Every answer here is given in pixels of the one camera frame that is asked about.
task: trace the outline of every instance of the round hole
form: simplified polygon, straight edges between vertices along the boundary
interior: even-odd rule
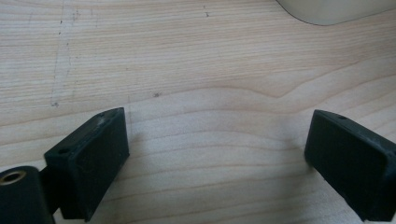
[[[0,179],[0,185],[9,185],[9,184],[13,184],[15,182],[20,181],[21,179],[23,179],[26,176],[26,172],[24,171],[14,171],[11,172],[9,174],[4,175],[1,179]]]
[[[63,154],[67,154],[70,152],[69,148],[62,148],[58,151],[59,154],[63,155]]]

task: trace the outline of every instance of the white object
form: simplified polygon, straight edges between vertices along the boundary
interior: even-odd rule
[[[396,0],[277,1],[295,18],[318,25],[332,25],[343,21],[352,21],[396,8]]]

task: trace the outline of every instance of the black clamp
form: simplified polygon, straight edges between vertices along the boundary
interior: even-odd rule
[[[394,143],[351,119],[316,110],[305,159],[361,220],[392,220],[396,211]]]
[[[47,167],[9,169],[0,174],[1,223],[89,221],[129,157],[123,108],[100,113],[44,154]]]

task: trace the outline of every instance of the wood grain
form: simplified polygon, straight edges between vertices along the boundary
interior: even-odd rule
[[[274,0],[0,4],[1,171],[43,168],[124,106],[131,158],[92,223],[361,223],[304,144],[316,108],[396,141],[396,11],[316,26]]]

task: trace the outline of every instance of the light wood grain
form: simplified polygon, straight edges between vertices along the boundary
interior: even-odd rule
[[[316,108],[396,141],[396,11],[315,26],[274,0],[0,4],[1,171],[45,167],[124,106],[131,157],[92,223],[361,223],[304,144]]]

